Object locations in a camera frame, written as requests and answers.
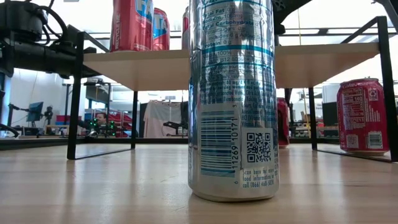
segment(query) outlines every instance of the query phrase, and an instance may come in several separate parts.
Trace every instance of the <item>can lid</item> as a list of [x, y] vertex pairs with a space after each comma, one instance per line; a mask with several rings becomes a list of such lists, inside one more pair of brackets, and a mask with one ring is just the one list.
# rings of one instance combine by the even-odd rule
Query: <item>can lid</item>
[[358, 78], [358, 79], [350, 80], [350, 81], [347, 81], [347, 82], [342, 82], [342, 83], [340, 83], [340, 85], [344, 85], [344, 84], [352, 83], [352, 82], [360, 82], [360, 81], [376, 81], [376, 82], [379, 82], [379, 79], [378, 78]]
[[155, 8], [154, 12], [158, 12], [158, 13], [160, 12], [160, 13], [163, 13], [163, 14], [167, 15], [165, 11], [163, 11], [163, 10], [161, 10], [159, 8]]

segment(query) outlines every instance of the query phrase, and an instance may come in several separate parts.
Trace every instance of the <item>coca-cola can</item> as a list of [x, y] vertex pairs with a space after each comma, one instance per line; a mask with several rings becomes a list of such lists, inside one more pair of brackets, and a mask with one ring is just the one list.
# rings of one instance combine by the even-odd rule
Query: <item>coca-cola can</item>
[[155, 8], [153, 50], [170, 50], [170, 24], [166, 12]]
[[279, 148], [289, 145], [289, 106], [285, 98], [278, 97], [278, 142]]
[[152, 0], [113, 0], [111, 52], [152, 50], [153, 16]]
[[377, 78], [342, 83], [337, 108], [342, 150], [373, 156], [389, 150], [384, 92]]
[[182, 16], [182, 49], [189, 48], [189, 6], [185, 9]]

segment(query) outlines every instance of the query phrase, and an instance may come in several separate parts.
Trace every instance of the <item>soda can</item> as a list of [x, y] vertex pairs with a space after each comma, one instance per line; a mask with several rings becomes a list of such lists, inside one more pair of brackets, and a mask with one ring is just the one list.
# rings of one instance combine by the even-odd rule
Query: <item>soda can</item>
[[185, 9], [182, 16], [182, 49], [189, 48], [189, 6]]
[[155, 8], [154, 13], [154, 48], [153, 50], [170, 50], [170, 24], [166, 12]]
[[279, 188], [271, 0], [191, 0], [188, 184], [201, 198]]
[[285, 98], [278, 97], [278, 142], [279, 149], [289, 145], [289, 106]]
[[153, 47], [152, 0], [113, 0], [111, 52]]
[[342, 83], [337, 108], [342, 150], [373, 156], [389, 150], [384, 92], [377, 78]]

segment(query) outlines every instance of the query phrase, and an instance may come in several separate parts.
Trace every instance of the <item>red and blue can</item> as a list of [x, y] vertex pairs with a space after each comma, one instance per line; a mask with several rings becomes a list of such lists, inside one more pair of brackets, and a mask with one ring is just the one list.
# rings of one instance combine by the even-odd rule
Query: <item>red and blue can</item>
[[170, 24], [166, 12], [155, 8], [153, 50], [170, 50]]
[[182, 16], [182, 49], [189, 48], [189, 6], [185, 9], [184, 15]]
[[152, 0], [113, 0], [111, 52], [153, 47]]

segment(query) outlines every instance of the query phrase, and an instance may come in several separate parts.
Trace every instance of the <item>qr code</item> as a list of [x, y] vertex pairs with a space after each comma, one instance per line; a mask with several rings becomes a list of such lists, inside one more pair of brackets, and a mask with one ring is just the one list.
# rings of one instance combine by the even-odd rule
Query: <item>qr code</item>
[[248, 162], [271, 161], [271, 134], [247, 133]]
[[359, 147], [357, 135], [354, 134], [347, 135], [347, 147], [354, 149], [357, 149]]

